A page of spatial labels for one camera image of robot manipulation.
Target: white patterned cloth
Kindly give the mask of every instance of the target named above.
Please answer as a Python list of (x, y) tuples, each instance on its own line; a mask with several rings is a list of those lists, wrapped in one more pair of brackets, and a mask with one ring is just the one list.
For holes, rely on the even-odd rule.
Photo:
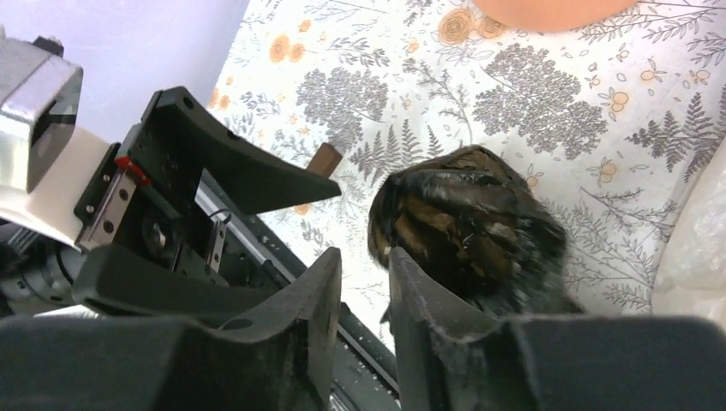
[(306, 264), (341, 248), (343, 300), (392, 346), (368, 207), (390, 172), (471, 143), (566, 226), (580, 303), (648, 313), (664, 244), (726, 135), (724, 52), (720, 0), (641, 2), (558, 34), (467, 0), (254, 0), (209, 108), (290, 163), (324, 141), (343, 154), (342, 197), (262, 217)]

